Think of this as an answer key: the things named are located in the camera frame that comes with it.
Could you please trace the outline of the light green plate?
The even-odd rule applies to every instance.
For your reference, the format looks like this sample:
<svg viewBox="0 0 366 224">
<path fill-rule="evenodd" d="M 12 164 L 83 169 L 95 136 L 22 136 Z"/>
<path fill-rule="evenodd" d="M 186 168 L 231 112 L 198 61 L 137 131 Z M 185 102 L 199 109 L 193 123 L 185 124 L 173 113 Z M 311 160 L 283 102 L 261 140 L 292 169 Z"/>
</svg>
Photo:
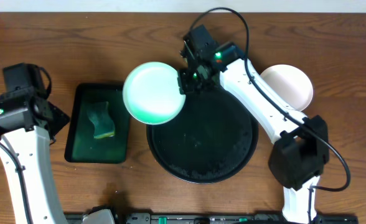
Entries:
<svg viewBox="0 0 366 224">
<path fill-rule="evenodd" d="M 130 115 L 151 125 L 174 119 L 186 96 L 179 91 L 177 70 L 162 62 L 147 62 L 133 69 L 123 85 L 123 102 Z"/>
</svg>

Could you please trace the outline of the green scrubbing sponge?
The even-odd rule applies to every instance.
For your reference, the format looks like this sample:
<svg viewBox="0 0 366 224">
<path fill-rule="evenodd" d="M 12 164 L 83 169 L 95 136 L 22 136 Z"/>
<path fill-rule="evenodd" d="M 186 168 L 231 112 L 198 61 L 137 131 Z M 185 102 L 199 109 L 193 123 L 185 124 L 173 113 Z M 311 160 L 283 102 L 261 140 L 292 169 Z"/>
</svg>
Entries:
<svg viewBox="0 0 366 224">
<path fill-rule="evenodd" d="M 87 108 L 87 116 L 94 126 L 93 137 L 103 139 L 115 135 L 115 124 L 109 114 L 109 102 L 91 103 Z"/>
</svg>

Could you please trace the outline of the white plate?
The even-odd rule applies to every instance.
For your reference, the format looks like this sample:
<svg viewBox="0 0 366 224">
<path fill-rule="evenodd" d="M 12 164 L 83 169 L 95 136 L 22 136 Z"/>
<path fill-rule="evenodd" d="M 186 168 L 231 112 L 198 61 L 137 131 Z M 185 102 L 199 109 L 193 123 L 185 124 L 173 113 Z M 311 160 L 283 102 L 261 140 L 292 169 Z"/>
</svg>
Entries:
<svg viewBox="0 0 366 224">
<path fill-rule="evenodd" d="M 290 106 L 305 110 L 311 103 L 314 89 L 309 77 L 292 65 L 273 65 L 261 73 L 261 78 Z"/>
</svg>

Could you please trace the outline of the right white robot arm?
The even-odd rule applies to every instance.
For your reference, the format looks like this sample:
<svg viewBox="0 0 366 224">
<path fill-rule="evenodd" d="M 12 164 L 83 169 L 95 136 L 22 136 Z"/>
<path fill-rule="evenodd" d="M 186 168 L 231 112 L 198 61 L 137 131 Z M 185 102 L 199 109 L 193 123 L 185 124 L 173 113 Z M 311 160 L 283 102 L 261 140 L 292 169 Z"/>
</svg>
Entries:
<svg viewBox="0 0 366 224">
<path fill-rule="evenodd" d="M 292 223 L 312 223 L 315 188 L 329 161 L 327 124 L 308 118 L 285 102 L 232 42 L 219 45 L 204 26 L 188 31 L 181 56 L 187 69 L 178 74 L 180 93 L 219 86 L 234 96 L 266 131 L 273 149 L 270 171 L 283 186 L 283 216 Z"/>
</svg>

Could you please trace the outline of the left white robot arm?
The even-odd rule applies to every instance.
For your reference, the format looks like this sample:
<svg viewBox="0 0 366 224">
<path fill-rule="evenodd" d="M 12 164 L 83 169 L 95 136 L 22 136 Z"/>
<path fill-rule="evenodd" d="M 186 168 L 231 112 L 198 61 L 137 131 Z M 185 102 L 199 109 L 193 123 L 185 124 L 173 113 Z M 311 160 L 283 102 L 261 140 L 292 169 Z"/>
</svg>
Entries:
<svg viewBox="0 0 366 224">
<path fill-rule="evenodd" d="M 50 145 L 70 118 L 48 101 L 47 71 L 31 63 L 2 70 L 0 158 L 6 173 L 16 223 L 115 223 L 109 208 L 79 215 L 64 213 L 50 162 Z"/>
</svg>

